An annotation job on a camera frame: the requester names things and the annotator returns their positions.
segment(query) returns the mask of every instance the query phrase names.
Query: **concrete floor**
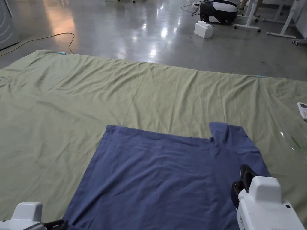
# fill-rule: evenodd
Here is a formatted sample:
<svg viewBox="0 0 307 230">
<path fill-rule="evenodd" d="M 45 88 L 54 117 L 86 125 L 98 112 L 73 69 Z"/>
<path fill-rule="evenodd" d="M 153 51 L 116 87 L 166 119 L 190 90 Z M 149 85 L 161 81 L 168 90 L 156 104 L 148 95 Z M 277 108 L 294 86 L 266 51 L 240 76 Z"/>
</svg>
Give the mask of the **concrete floor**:
<svg viewBox="0 0 307 230">
<path fill-rule="evenodd" d="M 71 49 L 78 54 L 307 81 L 307 46 L 295 46 L 290 39 L 266 35 L 267 31 L 279 32 L 282 25 L 259 22 L 261 33 L 213 25 L 213 37 L 203 39 L 194 34 L 199 16 L 192 18 L 189 12 L 180 9 L 188 4 L 187 0 L 137 0 L 135 4 L 126 0 L 9 3 L 22 40 L 73 32 L 76 37 Z M 275 12 L 261 8 L 259 14 L 262 18 L 273 18 Z M 293 28 L 287 33 L 298 35 Z M 69 52 L 71 38 L 60 35 L 28 43 L 0 57 L 0 68 L 35 50 Z"/>
</svg>

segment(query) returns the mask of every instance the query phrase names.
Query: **shoe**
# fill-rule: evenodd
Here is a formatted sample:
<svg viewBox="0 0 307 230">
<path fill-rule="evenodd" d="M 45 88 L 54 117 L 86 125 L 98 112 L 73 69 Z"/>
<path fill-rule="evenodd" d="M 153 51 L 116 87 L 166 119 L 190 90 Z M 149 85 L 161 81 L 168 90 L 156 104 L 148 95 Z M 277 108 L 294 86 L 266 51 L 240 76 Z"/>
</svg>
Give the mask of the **shoe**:
<svg viewBox="0 0 307 230">
<path fill-rule="evenodd" d="M 238 15 L 245 15 L 245 10 L 244 9 L 239 9 L 238 10 Z"/>
<path fill-rule="evenodd" d="M 259 21 L 259 17 L 260 17 L 260 15 L 254 15 L 252 20 L 255 21 L 255 22 L 258 22 Z"/>
</svg>

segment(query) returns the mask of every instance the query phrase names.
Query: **wrinkled cloth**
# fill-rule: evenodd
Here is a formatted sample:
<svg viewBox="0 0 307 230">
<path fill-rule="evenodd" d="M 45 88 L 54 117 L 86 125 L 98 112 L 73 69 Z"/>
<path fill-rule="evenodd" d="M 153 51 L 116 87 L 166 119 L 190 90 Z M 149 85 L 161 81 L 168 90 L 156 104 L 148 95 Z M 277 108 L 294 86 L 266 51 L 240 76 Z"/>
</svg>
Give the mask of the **wrinkled cloth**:
<svg viewBox="0 0 307 230">
<path fill-rule="evenodd" d="M 241 164 L 270 174 L 241 127 L 209 127 L 203 139 L 108 125 L 64 219 L 84 229 L 238 230 L 230 191 Z"/>
<path fill-rule="evenodd" d="M 0 216 L 39 201 L 63 218 L 108 124 L 209 138 L 217 121 L 244 128 L 307 227 L 298 102 L 307 82 L 36 51 L 0 70 Z"/>
</svg>

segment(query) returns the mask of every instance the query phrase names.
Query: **black cable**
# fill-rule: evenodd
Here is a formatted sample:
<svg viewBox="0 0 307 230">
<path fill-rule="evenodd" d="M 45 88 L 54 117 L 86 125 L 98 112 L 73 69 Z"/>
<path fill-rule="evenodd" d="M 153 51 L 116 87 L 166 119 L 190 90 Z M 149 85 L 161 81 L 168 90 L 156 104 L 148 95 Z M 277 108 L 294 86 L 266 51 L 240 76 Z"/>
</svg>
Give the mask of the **black cable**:
<svg viewBox="0 0 307 230">
<path fill-rule="evenodd" d="M 197 6 L 197 9 L 192 13 L 192 17 L 195 16 L 195 15 L 199 15 L 199 14 L 196 14 L 196 12 L 199 10 L 199 7 L 200 5 L 206 0 L 202 0 L 201 2 L 199 2 L 199 5 Z"/>
<path fill-rule="evenodd" d="M 191 3 L 190 5 L 186 5 L 186 6 L 183 6 L 183 7 L 187 7 L 187 6 L 191 6 L 191 5 L 193 5 L 193 3 L 192 3 L 190 0 L 189 0 L 189 2 Z M 182 9 L 182 10 L 192 13 L 192 12 L 191 12 L 191 11 L 189 11 L 189 10 L 185 10 L 185 9 L 183 9 L 183 7 L 181 7 L 181 9 Z"/>
<path fill-rule="evenodd" d="M 45 38 L 50 38 L 50 37 L 55 37 L 55 36 L 62 35 L 62 34 L 72 34 L 72 35 L 73 35 L 72 41 L 73 41 L 74 38 L 75 38 L 75 34 L 74 34 L 74 33 L 64 32 L 64 33 L 58 33 L 58 34 L 55 34 L 55 35 L 51 35 L 51 36 L 48 36 L 48 37 L 42 37 L 42 38 L 32 39 L 32 40 L 26 41 L 25 43 L 22 43 L 21 45 L 17 46 L 15 49 L 12 49 L 11 51 L 8 51 L 8 52 L 6 52 L 6 53 L 4 53 L 4 54 L 0 54 L 0 57 L 2 57 L 3 55 L 8 54 L 8 53 L 10 53 L 10 52 L 13 52 L 14 50 L 17 50 L 19 47 L 23 46 L 24 44 L 27 44 L 28 42 L 37 41 L 37 40 L 41 40 L 41 39 L 45 39 Z M 70 44 L 68 45 L 68 49 L 74 54 L 74 52 L 70 49 L 70 45 L 72 44 L 72 41 L 71 41 Z"/>
<path fill-rule="evenodd" d="M 60 220 L 44 223 L 44 227 L 47 230 L 53 230 L 53 229 L 67 230 L 68 229 L 68 221 L 60 219 Z"/>
</svg>

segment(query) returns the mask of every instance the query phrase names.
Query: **green fabric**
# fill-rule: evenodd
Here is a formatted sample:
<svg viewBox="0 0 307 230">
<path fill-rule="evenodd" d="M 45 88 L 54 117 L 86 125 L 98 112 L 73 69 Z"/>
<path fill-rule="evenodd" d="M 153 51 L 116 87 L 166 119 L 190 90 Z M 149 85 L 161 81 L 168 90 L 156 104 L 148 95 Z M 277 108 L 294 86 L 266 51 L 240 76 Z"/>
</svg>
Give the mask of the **green fabric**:
<svg viewBox="0 0 307 230">
<path fill-rule="evenodd" d="M 0 70 L 0 217 L 40 201 L 43 221 L 61 218 L 107 124 L 208 138 L 219 121 L 244 128 L 306 227 L 297 102 L 307 82 L 36 51 Z"/>
</svg>

